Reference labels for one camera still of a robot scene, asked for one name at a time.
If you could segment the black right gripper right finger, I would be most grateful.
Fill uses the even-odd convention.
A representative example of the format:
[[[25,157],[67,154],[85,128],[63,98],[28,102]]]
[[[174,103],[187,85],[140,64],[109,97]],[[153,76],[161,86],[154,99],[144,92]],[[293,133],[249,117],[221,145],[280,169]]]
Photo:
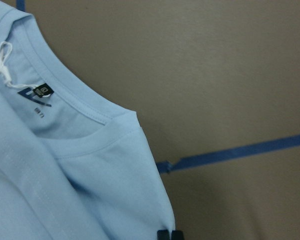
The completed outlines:
[[[181,230],[173,230],[171,240],[184,240],[184,234]]]

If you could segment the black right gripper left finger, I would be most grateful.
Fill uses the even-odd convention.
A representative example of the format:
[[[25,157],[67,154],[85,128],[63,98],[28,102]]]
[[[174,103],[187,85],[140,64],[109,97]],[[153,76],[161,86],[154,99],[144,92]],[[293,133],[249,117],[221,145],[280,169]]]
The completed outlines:
[[[166,230],[157,231],[157,240],[170,240],[170,233]]]

